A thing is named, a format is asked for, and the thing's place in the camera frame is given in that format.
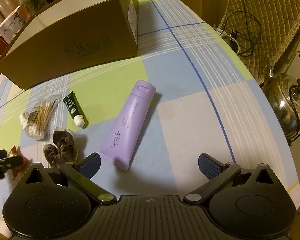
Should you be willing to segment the red snack packet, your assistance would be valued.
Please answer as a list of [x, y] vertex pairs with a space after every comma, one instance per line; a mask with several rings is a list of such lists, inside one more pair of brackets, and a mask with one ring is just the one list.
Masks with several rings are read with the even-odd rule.
[[16, 148], [13, 146], [7, 155], [10, 164], [10, 170], [12, 171], [13, 179], [16, 179], [18, 174], [24, 170], [28, 159], [24, 157]]

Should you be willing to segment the brown velvet scrunchie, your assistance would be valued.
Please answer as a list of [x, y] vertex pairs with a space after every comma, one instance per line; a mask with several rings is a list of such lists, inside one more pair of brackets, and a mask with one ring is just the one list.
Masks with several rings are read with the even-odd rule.
[[53, 144], [45, 144], [43, 152], [52, 168], [75, 163], [78, 158], [76, 135], [69, 129], [57, 127], [53, 132]]

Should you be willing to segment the purple lotion tube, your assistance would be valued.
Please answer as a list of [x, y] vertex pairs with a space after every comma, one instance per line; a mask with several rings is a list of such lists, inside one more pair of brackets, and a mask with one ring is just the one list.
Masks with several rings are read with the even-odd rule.
[[123, 171], [129, 169], [154, 94], [151, 83], [143, 80], [135, 83], [99, 150], [102, 159]]

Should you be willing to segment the cotton swab bag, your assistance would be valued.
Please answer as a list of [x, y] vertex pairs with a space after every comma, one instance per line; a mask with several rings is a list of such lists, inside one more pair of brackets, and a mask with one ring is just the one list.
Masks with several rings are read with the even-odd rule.
[[28, 137], [44, 139], [51, 115], [60, 100], [59, 95], [40, 97], [30, 113], [23, 112], [19, 115], [21, 127]]

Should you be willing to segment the dark green small tube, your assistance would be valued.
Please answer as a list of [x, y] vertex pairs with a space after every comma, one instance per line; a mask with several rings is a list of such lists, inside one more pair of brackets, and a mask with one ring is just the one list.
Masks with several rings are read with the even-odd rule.
[[70, 92], [66, 97], [63, 98], [63, 102], [75, 125], [79, 128], [82, 128], [85, 125], [85, 119], [83, 117], [83, 113], [75, 96], [75, 93]]

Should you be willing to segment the checkered tablecloth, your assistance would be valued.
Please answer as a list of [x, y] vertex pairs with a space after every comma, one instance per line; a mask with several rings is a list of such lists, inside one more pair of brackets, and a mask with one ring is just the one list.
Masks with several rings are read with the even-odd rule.
[[60, 103], [52, 127], [83, 139], [83, 155], [100, 149], [138, 80], [156, 88], [141, 140], [127, 172], [103, 162], [93, 181], [122, 200], [101, 210], [88, 230], [94, 239], [223, 239], [199, 211], [180, 209], [167, 195], [184, 196], [206, 182], [198, 158], [207, 153], [244, 168], [267, 163], [296, 206], [300, 186], [283, 131], [266, 97], [237, 55], [179, 0], [139, 0], [137, 57], [92, 66], [21, 92], [0, 77], [0, 149], [18, 145], [44, 163], [43, 143], [28, 138], [18, 116], [42, 95], [74, 92], [88, 126], [77, 128]]

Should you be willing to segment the white humidifier box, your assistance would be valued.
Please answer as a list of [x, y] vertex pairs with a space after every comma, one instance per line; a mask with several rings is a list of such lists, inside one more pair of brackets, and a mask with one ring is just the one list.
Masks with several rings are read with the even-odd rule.
[[17, 7], [0, 24], [0, 35], [10, 44], [24, 24], [25, 21], [19, 14]]

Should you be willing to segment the white power strip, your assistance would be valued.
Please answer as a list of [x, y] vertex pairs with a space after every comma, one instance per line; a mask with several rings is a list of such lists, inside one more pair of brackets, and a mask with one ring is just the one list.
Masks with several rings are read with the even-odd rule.
[[212, 28], [222, 38], [227, 37], [230, 40], [229, 47], [236, 53], [236, 55], [239, 55], [240, 46], [239, 46], [239, 43], [237, 42], [237, 40], [234, 37], [232, 37], [231, 35], [229, 35], [226, 31], [223, 31], [221, 28], [216, 28], [216, 27], [212, 27]]

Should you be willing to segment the brown cardboard box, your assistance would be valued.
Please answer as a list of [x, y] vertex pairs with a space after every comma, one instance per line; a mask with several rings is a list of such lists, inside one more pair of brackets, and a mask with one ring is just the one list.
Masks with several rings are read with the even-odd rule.
[[138, 0], [56, 0], [21, 28], [0, 61], [21, 89], [137, 54]]

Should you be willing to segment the quilted chair cushion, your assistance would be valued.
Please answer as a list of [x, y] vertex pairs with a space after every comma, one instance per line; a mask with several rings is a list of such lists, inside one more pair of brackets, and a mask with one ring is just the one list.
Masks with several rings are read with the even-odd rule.
[[238, 56], [261, 84], [300, 29], [300, 0], [228, 0], [219, 27], [237, 33]]

